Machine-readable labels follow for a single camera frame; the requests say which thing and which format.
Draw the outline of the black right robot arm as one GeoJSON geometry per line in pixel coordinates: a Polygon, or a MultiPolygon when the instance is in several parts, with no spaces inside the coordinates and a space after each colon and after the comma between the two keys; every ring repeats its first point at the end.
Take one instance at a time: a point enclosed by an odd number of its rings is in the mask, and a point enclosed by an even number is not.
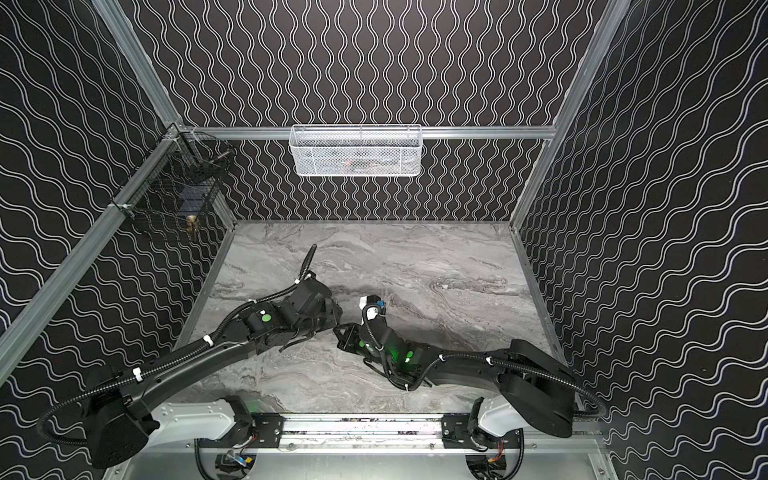
{"type": "Polygon", "coordinates": [[[563,363],[532,343],[513,339],[492,351],[457,351],[399,335],[387,323],[385,302],[363,297],[360,319],[334,328],[337,347],[360,356],[394,388],[414,392],[423,386],[464,386],[493,392],[479,403],[477,428],[501,437],[534,428],[568,438],[577,419],[600,419],[606,403],[563,363]]]}

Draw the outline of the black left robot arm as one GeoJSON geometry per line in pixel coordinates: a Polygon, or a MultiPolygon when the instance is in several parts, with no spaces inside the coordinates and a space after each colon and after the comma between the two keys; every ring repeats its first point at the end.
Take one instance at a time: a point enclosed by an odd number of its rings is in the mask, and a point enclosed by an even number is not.
{"type": "Polygon", "coordinates": [[[163,427],[156,412],[170,397],[219,370],[272,349],[284,351],[340,322],[342,309],[311,269],[309,249],[294,282],[228,313],[210,333],[132,369],[97,373],[82,393],[52,405],[35,429],[43,439],[84,447],[97,469],[148,447],[163,427]]]}

